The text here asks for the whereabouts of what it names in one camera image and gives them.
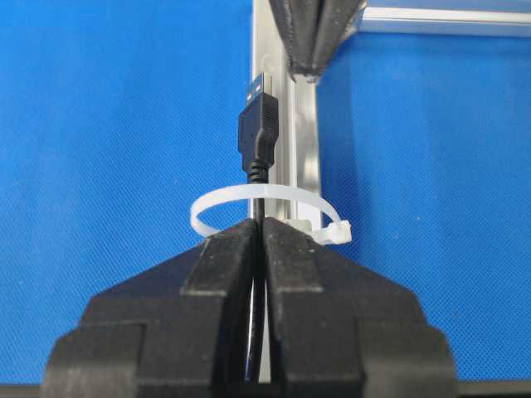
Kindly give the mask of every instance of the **cable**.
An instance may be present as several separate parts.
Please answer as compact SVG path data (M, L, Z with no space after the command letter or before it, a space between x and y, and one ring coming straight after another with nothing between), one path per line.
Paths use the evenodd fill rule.
M249 86L246 108L241 112L238 150L241 168L250 184L267 184L269 169L275 162L275 143L279 136L278 100L270 95L271 80L261 74ZM266 216L264 198L253 200L253 218L258 227L256 261L252 270L251 321L248 335L245 381L258 381L260 375L264 319L266 314L266 278L263 264L262 226Z

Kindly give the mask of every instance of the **blue backdrop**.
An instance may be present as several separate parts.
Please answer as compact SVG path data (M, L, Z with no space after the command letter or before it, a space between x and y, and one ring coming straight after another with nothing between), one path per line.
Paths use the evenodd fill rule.
M0 5L0 382L245 181L251 1ZM418 293L462 378L531 377L531 41L360 35L319 86L339 250ZM229 226L245 204L211 212Z

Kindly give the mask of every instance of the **silver metal bar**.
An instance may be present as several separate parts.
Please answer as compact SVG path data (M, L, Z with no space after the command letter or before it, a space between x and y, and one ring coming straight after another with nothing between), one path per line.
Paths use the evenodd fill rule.
M507 7L509 3L499 2L499 9L514 10L515 4ZM531 36L531 2L521 3L520 9L526 12L367 7L363 14L360 31L467 36Z
M279 139L270 182L320 194L315 84L291 79L269 0L253 0L251 78L262 72L271 76L272 93L279 100ZM322 225L319 211L295 202L268 200L265 213L280 220L310 220L314 229Z
M454 11L531 12L531 0L368 0L368 5Z

